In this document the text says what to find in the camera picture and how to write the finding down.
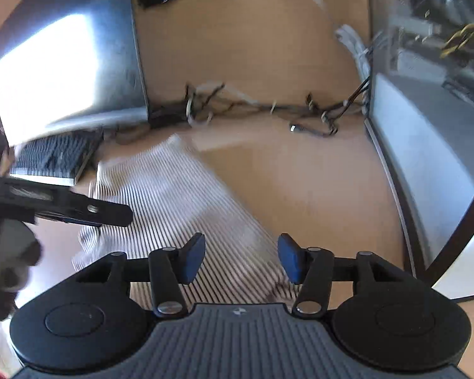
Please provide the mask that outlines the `striped white black garment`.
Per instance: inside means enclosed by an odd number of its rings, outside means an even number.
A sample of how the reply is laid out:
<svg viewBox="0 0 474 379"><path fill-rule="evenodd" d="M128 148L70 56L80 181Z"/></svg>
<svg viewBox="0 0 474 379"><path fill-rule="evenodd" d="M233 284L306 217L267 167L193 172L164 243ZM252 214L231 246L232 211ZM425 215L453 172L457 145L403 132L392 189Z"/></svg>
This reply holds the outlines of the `striped white black garment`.
<svg viewBox="0 0 474 379"><path fill-rule="evenodd" d="M284 273L277 243L179 136L130 158L100 163L89 195L128 205L133 221L125 228L82 228L75 270L114 251L142 258L157 249L180 248L201 233L204 261L195 280L181 289L187 304L295 301L298 288Z"/></svg>

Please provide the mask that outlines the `black keyboard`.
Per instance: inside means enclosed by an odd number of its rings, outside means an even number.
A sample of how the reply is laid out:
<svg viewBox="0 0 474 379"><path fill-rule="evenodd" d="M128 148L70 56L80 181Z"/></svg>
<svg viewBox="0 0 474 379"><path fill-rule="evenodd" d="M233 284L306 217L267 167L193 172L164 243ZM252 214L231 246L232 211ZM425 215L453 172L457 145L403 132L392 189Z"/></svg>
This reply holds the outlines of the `black keyboard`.
<svg viewBox="0 0 474 379"><path fill-rule="evenodd" d="M33 140L20 148L9 175L76 180L102 139L102 131L77 131Z"/></svg>

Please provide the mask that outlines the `black computer monitor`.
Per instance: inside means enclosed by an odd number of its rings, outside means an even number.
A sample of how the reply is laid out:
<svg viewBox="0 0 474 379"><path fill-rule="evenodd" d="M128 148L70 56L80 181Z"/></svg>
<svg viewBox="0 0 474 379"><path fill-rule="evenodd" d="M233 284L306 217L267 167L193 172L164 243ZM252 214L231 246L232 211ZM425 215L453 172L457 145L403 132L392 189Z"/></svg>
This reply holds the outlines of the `black computer monitor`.
<svg viewBox="0 0 474 379"><path fill-rule="evenodd" d="M21 0L0 28L0 117L11 146L146 122L132 0Z"/></svg>

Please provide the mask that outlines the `glass panel computer case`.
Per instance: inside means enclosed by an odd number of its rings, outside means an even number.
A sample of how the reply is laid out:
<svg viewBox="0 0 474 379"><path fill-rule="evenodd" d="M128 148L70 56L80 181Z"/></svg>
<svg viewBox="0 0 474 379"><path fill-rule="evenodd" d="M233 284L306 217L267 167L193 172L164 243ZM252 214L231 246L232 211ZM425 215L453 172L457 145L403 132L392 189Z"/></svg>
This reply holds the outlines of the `glass panel computer case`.
<svg viewBox="0 0 474 379"><path fill-rule="evenodd" d="M411 273L474 298L474 0L369 0L366 126L394 193Z"/></svg>

